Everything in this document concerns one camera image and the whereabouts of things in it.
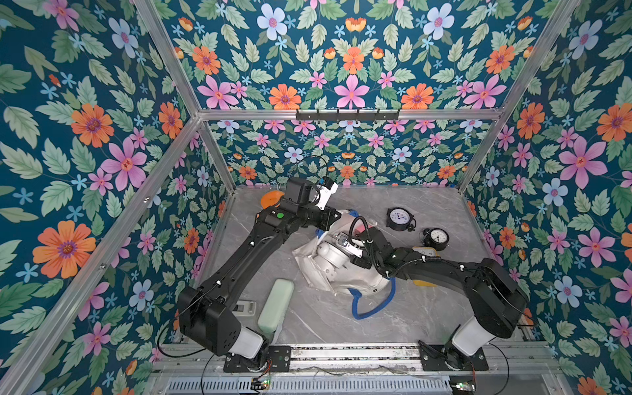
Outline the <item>yellow square alarm clock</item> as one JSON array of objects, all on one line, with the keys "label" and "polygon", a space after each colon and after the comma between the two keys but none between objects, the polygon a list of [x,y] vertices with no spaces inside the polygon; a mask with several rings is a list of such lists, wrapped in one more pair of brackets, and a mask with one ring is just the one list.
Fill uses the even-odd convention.
[{"label": "yellow square alarm clock", "polygon": [[412,249],[427,257],[439,257],[438,251],[431,247],[413,247]]}]

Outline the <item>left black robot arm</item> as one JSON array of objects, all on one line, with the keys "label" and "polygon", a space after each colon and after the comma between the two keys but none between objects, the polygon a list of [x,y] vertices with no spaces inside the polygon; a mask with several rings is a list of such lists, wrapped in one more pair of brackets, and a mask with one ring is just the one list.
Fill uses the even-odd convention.
[{"label": "left black robot arm", "polygon": [[329,207],[338,184],[329,177],[315,184],[293,177],[283,195],[256,215],[245,241],[212,276],[179,294],[179,330],[217,356],[246,360],[268,356],[268,341],[234,315],[238,299],[261,266],[301,228],[326,231],[342,214]]}]

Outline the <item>white twin-bell alarm clock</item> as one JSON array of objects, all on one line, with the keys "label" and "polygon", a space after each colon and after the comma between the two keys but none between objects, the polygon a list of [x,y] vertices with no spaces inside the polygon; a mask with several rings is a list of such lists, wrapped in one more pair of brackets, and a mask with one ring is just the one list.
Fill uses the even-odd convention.
[{"label": "white twin-bell alarm clock", "polygon": [[336,242],[321,241],[316,248],[314,261],[326,273],[336,271],[350,263],[352,255]]}]

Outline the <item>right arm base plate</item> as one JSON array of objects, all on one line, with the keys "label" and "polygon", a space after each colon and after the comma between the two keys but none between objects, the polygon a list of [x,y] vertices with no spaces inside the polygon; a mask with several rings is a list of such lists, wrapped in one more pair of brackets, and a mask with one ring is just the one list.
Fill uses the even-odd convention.
[{"label": "right arm base plate", "polygon": [[464,372],[475,370],[488,371],[489,365],[482,348],[473,355],[466,355],[459,351],[452,342],[445,345],[428,344],[419,340],[417,342],[421,357],[421,365],[424,371],[457,371]]}]

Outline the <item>black twin-bell alarm clock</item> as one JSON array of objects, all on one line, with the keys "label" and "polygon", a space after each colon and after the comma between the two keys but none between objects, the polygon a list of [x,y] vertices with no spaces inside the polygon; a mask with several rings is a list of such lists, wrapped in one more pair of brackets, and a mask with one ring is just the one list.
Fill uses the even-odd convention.
[{"label": "black twin-bell alarm clock", "polygon": [[416,219],[406,208],[393,207],[387,210],[386,226],[395,231],[413,232],[416,230]]}]

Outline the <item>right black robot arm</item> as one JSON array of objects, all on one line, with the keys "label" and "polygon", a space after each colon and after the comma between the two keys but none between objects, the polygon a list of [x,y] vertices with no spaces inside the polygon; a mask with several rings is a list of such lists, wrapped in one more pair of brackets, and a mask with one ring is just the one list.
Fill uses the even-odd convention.
[{"label": "right black robot arm", "polygon": [[472,357],[490,341],[510,338],[525,316],[528,296],[493,258],[462,263],[394,248],[364,217],[352,220],[347,237],[350,246],[360,249],[360,255],[351,259],[357,267],[373,268],[391,283],[428,281],[467,298],[473,316],[453,332],[444,346],[444,359]]}]

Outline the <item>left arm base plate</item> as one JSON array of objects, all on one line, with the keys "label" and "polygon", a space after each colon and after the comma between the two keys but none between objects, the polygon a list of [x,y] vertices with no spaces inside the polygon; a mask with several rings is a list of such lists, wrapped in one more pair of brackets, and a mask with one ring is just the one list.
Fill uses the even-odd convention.
[{"label": "left arm base plate", "polygon": [[229,354],[225,359],[224,373],[286,373],[290,370],[290,346],[266,346],[253,359]]}]

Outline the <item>white canvas tote bag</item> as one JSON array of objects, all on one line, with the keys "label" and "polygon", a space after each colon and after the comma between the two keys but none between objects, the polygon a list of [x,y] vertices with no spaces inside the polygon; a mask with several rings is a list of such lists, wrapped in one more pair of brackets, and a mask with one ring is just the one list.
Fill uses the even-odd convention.
[{"label": "white canvas tote bag", "polygon": [[[316,236],[307,244],[292,251],[299,270],[309,286],[327,291],[335,296],[352,298],[351,311],[356,320],[368,319],[384,310],[397,293],[397,281],[388,280],[372,263],[368,268],[355,265],[355,260],[365,253],[365,243],[356,237],[373,224],[360,219],[356,211],[344,210],[342,217],[327,231],[317,230]],[[365,312],[359,310],[364,296],[388,294],[375,308]]]}]

